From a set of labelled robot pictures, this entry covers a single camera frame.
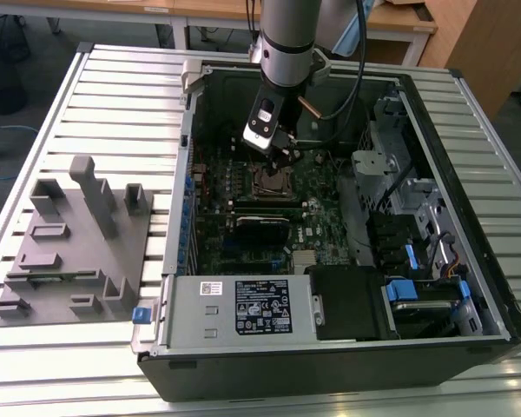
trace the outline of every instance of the green circuit board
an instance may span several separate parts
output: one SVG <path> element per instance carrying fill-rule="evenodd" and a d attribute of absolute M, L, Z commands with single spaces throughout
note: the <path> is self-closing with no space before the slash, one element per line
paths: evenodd
<path fill-rule="evenodd" d="M 306 152 L 293 167 L 283 169 L 288 188 L 279 195 L 263 192 L 260 172 L 266 166 L 244 153 L 203 150 L 195 158 L 200 185 L 197 240 L 202 275 L 285 275 L 293 272 L 296 250 L 313 250 L 317 263 L 348 264 L 346 231 L 337 193 L 340 161 L 320 163 L 320 151 Z M 264 178 L 272 181 L 273 177 Z M 289 233 L 283 247 L 228 247 L 236 220 L 244 216 L 287 219 Z"/>

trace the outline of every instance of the slotted metal surface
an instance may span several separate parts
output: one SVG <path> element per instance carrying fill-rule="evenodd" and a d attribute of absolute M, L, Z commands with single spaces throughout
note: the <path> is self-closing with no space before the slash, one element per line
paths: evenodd
<path fill-rule="evenodd" d="M 30 184 L 36 178 L 54 177 L 63 186 L 75 187 L 67 174 L 68 162 L 74 154 L 83 153 L 95 156 L 97 176 L 108 178 L 112 188 L 141 182 L 154 190 L 140 296 L 146 301 L 159 294 L 183 111 L 181 65 L 193 56 L 247 60 L 235 54 L 106 45 L 77 55 L 1 215 L 0 293 L 4 274 L 21 243 L 19 234 L 29 224 Z M 353 63 L 334 66 L 355 68 Z M 380 72 L 405 71 L 385 65 L 368 67 Z M 440 69 L 407 72 L 420 90 L 521 306 L 521 176 L 462 81 Z M 468 409 L 473 415 L 521 415 L 521 355 L 475 367 L 439 387 L 168 404 L 136 365 L 129 345 L 133 332 L 130 322 L 0 328 L 0 416 L 451 416 L 466 414 Z M 151 326 L 140 329 L 141 341 L 152 338 Z"/>

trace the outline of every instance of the motherboard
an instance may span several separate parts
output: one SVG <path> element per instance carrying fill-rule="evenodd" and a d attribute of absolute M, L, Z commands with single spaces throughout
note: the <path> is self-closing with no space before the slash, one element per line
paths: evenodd
<path fill-rule="evenodd" d="M 314 263 L 350 264 L 336 186 L 345 166 L 316 150 L 293 167 L 271 170 L 234 138 L 199 143 L 199 273 L 287 275 Z"/>

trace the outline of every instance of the wooden desk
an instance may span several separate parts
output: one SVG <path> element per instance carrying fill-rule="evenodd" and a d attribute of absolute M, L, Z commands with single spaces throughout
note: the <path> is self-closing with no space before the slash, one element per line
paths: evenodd
<path fill-rule="evenodd" d="M 175 47 L 188 49 L 185 30 L 188 26 L 229 29 L 247 29 L 247 10 L 244 0 L 175 0 L 171 10 L 174 25 Z M 255 21 L 261 17 L 260 2 L 255 8 Z M 436 32 L 435 22 L 425 22 L 411 6 L 382 4 L 368 19 L 368 38 L 409 43 L 403 65 L 416 66 L 431 34 Z"/>
<path fill-rule="evenodd" d="M 175 0 L 0 0 L 0 14 L 169 24 Z"/>
<path fill-rule="evenodd" d="M 261 17 L 260 2 L 255 21 Z M 0 0 L 0 13 L 60 17 L 114 22 L 171 24 L 175 47 L 188 49 L 188 27 L 202 26 L 247 29 L 244 0 Z M 404 65 L 417 65 L 429 36 L 437 29 L 434 22 L 419 19 L 411 6 L 382 4 L 368 19 L 369 39 L 409 43 Z"/>

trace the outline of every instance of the gray block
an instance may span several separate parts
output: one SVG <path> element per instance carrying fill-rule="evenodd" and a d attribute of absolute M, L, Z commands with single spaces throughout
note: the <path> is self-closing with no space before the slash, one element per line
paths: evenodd
<path fill-rule="evenodd" d="M 55 252 L 49 254 L 24 253 L 17 263 L 21 269 L 59 268 L 62 258 Z"/>
<path fill-rule="evenodd" d="M 128 285 L 128 280 L 122 278 L 118 289 L 109 277 L 106 278 L 102 299 L 112 311 L 125 313 L 131 313 L 137 301 L 135 292 Z"/>
<path fill-rule="evenodd" d="M 31 307 L 23 298 L 12 295 L 9 299 L 0 299 L 0 318 L 4 320 L 25 319 L 31 313 Z"/>
<path fill-rule="evenodd" d="M 106 180 L 95 178 L 95 162 L 90 156 L 75 156 L 69 167 L 69 176 L 79 184 L 85 203 L 96 220 L 105 239 L 116 237 L 115 222 L 110 215 L 111 191 Z"/>
<path fill-rule="evenodd" d="M 94 294 L 72 295 L 69 309 L 77 316 L 100 314 L 102 312 L 101 302 Z"/>
<path fill-rule="evenodd" d="M 55 201 L 64 197 L 65 194 L 56 180 L 37 180 L 31 190 L 30 200 L 46 222 L 61 222 L 62 217 L 56 209 Z"/>
<path fill-rule="evenodd" d="M 30 235 L 36 241 L 45 239 L 67 239 L 69 228 L 66 223 L 37 224 L 34 226 Z"/>
<path fill-rule="evenodd" d="M 123 202 L 129 215 L 142 215 L 149 211 L 147 198 L 141 184 L 128 184 L 123 194 Z"/>
<path fill-rule="evenodd" d="M 86 173 L 83 183 L 94 178 L 85 169 L 82 172 Z M 125 189 L 109 190 L 107 182 L 95 182 L 98 201 L 115 223 L 116 234 L 109 239 L 104 238 L 81 190 L 58 190 L 39 182 L 38 196 L 49 193 L 48 202 L 53 203 L 56 217 L 62 218 L 60 223 L 65 223 L 69 233 L 67 237 L 34 239 L 31 232 L 35 230 L 39 235 L 48 227 L 61 229 L 59 222 L 49 221 L 48 202 L 43 211 L 47 218 L 34 212 L 14 266 L 4 279 L 0 301 L 6 304 L 0 304 L 0 327 L 131 319 L 139 294 L 153 193 L 132 185 L 140 209 L 129 215 Z M 109 193 L 112 203 L 108 203 Z M 11 300 L 23 300 L 27 307 L 8 304 Z"/>

